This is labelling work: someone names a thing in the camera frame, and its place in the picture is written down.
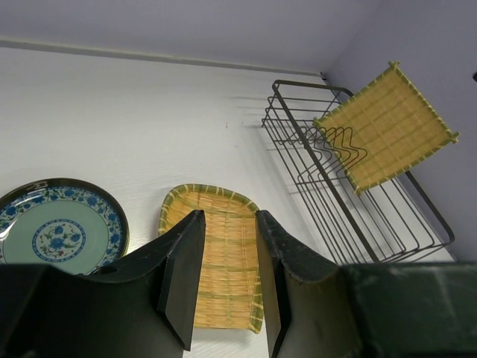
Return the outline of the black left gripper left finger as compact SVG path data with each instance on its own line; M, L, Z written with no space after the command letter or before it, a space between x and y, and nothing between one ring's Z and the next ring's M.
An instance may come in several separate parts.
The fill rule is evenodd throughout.
M192 343L206 219L172 229L94 274L1 267L3 357L181 357Z

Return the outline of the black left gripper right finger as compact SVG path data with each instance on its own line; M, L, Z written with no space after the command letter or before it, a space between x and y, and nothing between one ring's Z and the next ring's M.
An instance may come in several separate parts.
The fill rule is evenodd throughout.
M256 213L271 357L474 357L475 263L338 266Z

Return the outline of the square bamboo woven tray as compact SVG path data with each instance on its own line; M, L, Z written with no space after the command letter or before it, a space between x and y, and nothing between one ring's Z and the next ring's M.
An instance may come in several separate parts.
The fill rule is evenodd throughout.
M452 131L399 67L387 69L324 116L314 119L356 195L420 164L459 134Z

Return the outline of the blue floral ceramic plate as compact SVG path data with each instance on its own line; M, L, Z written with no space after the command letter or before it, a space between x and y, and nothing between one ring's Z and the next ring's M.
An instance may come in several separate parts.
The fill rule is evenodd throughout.
M3 264L91 274L123 257L129 237L119 202L84 180L37 180L1 197Z

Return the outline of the rounded bamboo woven tray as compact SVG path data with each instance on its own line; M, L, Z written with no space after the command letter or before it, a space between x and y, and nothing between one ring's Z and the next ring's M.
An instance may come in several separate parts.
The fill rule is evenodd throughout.
M163 235L193 210L202 210L206 234L194 325L260 333L264 321L256 238L257 205L219 186L185 183L163 200Z

